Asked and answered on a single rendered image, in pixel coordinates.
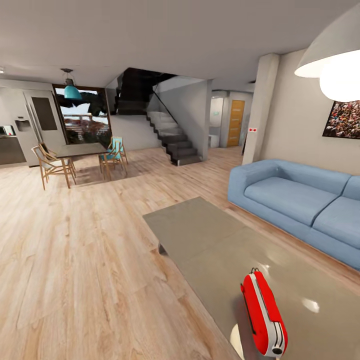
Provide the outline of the radio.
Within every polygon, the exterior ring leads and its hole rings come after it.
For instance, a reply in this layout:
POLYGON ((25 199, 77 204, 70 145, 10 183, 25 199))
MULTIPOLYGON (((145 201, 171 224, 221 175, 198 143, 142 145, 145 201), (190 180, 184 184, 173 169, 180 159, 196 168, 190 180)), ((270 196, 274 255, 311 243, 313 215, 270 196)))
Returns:
POLYGON ((240 284, 255 346, 265 357, 280 358, 288 334, 271 288, 262 272, 254 270, 240 284))

